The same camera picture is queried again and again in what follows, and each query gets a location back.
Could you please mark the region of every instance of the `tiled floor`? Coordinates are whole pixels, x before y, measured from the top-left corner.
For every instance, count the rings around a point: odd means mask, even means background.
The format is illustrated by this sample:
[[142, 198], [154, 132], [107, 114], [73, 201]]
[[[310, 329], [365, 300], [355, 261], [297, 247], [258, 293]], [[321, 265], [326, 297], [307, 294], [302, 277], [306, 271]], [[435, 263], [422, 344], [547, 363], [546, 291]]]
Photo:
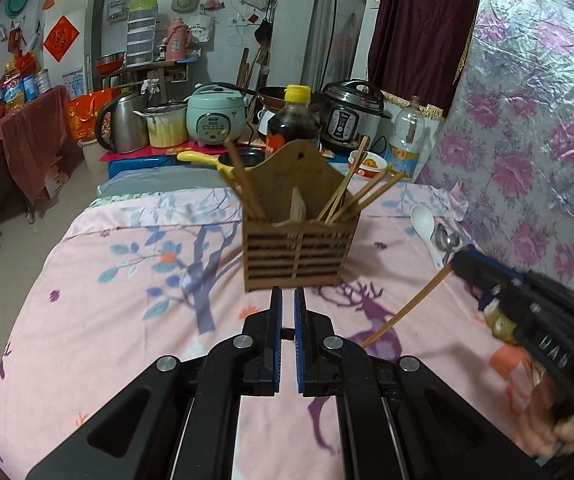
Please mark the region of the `tiled floor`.
[[49, 251], [94, 199], [98, 183], [83, 163], [60, 191], [57, 203], [42, 217], [36, 213], [34, 225], [26, 221], [17, 199], [0, 213], [0, 356]]

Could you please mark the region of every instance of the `clear plastic bottle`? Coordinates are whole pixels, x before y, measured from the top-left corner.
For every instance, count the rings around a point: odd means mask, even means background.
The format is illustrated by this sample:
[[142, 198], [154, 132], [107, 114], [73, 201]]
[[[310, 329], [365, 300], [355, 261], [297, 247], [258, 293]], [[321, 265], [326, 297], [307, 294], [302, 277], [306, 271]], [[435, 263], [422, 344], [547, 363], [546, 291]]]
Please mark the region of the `clear plastic bottle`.
[[295, 139], [310, 140], [316, 148], [320, 146], [320, 123], [308, 110], [311, 88], [289, 85], [285, 101], [282, 109], [267, 124], [266, 158]]
[[389, 139], [390, 163], [394, 173], [403, 172], [403, 178], [414, 176], [422, 140], [424, 138], [424, 118], [420, 111], [418, 96], [412, 96], [409, 106], [403, 108], [394, 123], [394, 131]]
[[4, 113], [8, 114], [24, 104], [24, 86], [22, 75], [13, 61], [7, 63], [0, 78], [0, 95], [4, 101]]

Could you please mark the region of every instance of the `maroon curtain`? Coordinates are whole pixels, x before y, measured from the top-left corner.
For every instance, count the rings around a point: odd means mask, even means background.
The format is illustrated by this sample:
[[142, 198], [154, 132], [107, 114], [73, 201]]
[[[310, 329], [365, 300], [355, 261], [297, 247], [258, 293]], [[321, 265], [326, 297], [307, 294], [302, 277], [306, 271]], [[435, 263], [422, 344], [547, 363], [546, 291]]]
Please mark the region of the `maroon curtain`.
[[478, 0], [380, 0], [369, 81], [423, 105], [451, 105]]

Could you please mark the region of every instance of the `electric kettle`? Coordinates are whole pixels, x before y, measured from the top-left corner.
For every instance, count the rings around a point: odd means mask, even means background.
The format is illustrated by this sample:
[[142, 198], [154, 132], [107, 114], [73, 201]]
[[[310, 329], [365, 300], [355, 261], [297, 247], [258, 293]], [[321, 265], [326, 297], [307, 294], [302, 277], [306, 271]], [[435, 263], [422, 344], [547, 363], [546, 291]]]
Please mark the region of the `electric kettle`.
[[[96, 118], [96, 139], [106, 150], [114, 153], [131, 153], [149, 144], [147, 121], [134, 112], [144, 112], [147, 108], [144, 95], [132, 92], [116, 97], [105, 105]], [[102, 138], [102, 122], [111, 112], [111, 134], [109, 141]]]

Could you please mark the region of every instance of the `red paper decoration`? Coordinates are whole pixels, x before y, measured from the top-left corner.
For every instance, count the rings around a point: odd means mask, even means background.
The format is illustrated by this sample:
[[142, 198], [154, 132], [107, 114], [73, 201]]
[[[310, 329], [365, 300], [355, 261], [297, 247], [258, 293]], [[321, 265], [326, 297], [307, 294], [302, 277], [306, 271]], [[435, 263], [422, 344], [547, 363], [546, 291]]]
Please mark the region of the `red paper decoration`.
[[57, 62], [60, 62], [78, 36], [80, 32], [77, 28], [62, 16], [45, 38], [44, 47]]

